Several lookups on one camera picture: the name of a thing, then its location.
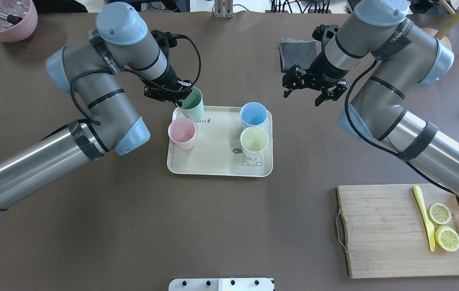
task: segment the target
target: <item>table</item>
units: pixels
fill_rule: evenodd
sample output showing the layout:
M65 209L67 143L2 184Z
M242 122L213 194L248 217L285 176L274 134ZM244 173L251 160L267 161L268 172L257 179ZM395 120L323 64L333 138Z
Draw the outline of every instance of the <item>table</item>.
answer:
M309 40L347 15L242 12L146 14L149 29L189 35L200 49L205 105L263 103L274 119L274 169L263 178L176 175L166 167L170 103L144 98L120 76L152 133L126 156L109 153L21 201L0 217L0 290L164 291L173 278L274 278L276 290L459 289L459 276L352 280L335 237L335 188L426 183L402 162L337 125L343 101L314 107L317 92L282 97L278 42ZM77 118L44 63L94 26L94 13L40 15L32 37L0 43L0 162ZM439 29L446 16L411 15ZM459 24L448 37L451 70L404 101L459 142ZM348 75L368 65L366 57ZM194 78L186 41L171 51L178 76Z

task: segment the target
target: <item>cutting board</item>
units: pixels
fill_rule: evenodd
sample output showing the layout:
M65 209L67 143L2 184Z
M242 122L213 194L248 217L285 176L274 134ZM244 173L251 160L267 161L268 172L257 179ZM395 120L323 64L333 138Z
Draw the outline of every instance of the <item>cutting board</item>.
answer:
M351 278L459 275L459 249L429 250L423 219L410 184L339 186L348 272ZM455 195L419 185L425 208L440 202L452 213L447 225L459 234Z

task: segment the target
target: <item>pink cup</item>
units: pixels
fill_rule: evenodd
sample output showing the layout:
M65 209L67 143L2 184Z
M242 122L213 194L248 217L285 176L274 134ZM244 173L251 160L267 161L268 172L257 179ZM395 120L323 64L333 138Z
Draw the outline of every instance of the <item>pink cup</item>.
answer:
M0 31L0 41L16 42L28 38L37 26L37 11L32 0L20 0L24 4L30 3L28 13L23 17L23 20L18 24Z
M191 149L196 144L196 124L188 118L178 118L168 126L168 136L183 150Z

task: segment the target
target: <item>blue cup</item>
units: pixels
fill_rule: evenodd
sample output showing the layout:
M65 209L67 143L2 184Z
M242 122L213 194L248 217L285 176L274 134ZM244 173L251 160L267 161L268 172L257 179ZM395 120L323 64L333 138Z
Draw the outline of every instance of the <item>blue cup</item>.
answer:
M250 102L242 106L240 109L240 121L242 129L248 127L263 128L263 124L267 120L267 109L258 102Z

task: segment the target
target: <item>knife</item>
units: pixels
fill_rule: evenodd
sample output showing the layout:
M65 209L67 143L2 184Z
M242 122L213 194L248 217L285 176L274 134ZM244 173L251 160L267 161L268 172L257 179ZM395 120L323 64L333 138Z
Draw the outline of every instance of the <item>knife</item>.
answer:
M416 197L416 202L418 202L418 208L422 213L423 223L425 225L425 230L427 231L427 238L429 239L429 249L431 252L434 252L434 247L436 246L436 241L434 241L434 224L427 217L427 212L425 210L425 202L423 202L422 189L420 186L414 186L413 192Z

